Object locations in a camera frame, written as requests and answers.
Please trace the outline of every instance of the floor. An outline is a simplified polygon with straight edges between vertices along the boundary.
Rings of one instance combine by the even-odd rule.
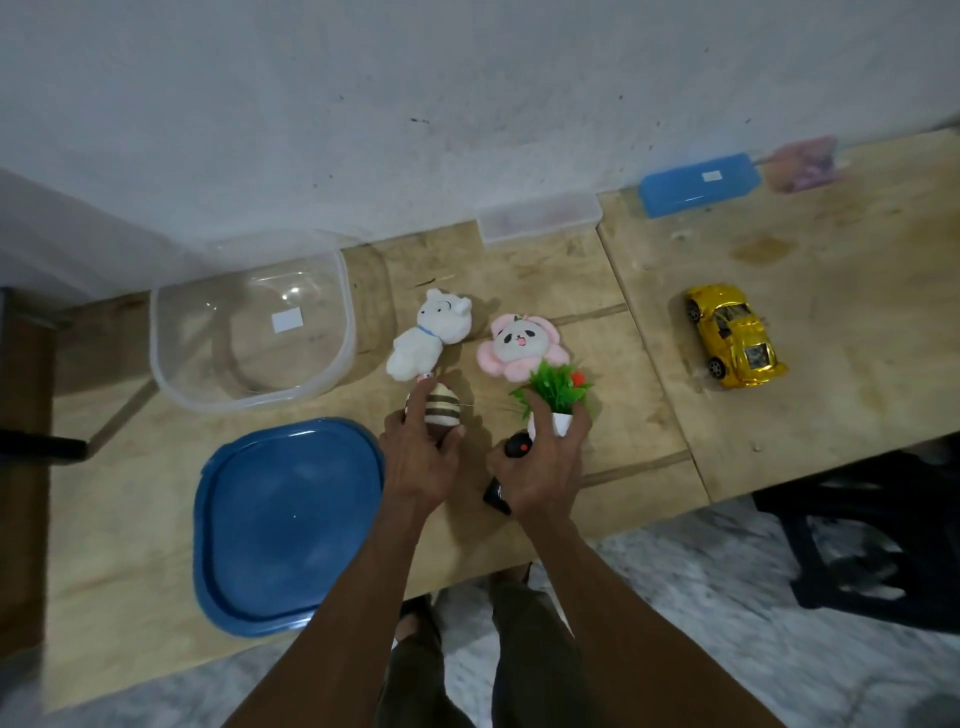
[[[740,499],[606,539],[611,566],[790,728],[957,728],[960,637],[796,606],[776,521]],[[535,568],[535,588],[549,586]],[[482,583],[439,604],[446,684],[490,725],[498,646]],[[292,638],[43,716],[38,657],[0,667],[0,726],[219,726]]]

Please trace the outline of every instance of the yellow toy car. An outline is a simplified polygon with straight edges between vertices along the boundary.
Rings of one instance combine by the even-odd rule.
[[[690,288],[684,306],[707,350],[710,376],[725,387],[753,387],[786,373],[766,329],[736,286]]]

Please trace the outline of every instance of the white pot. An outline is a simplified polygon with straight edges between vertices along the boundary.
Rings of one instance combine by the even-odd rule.
[[[570,429],[570,423],[573,422],[573,415],[562,415],[559,412],[553,413],[553,431],[563,437],[566,431]],[[527,434],[531,440],[537,439],[537,428],[534,425],[534,416],[530,415],[527,420]]]

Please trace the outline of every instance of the label sticker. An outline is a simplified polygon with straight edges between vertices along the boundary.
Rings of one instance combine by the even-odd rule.
[[[291,328],[300,328],[301,326],[303,326],[303,316],[300,315],[299,306],[274,314],[274,333],[289,331]]]

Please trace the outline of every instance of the car windshield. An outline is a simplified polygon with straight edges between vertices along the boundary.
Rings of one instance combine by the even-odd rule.
[[[723,321],[733,321],[750,316],[750,307],[745,303],[729,303],[716,310],[716,315]]]
[[[744,347],[743,352],[747,355],[747,366],[751,369],[763,369],[763,367],[770,366],[770,350],[766,344]]]

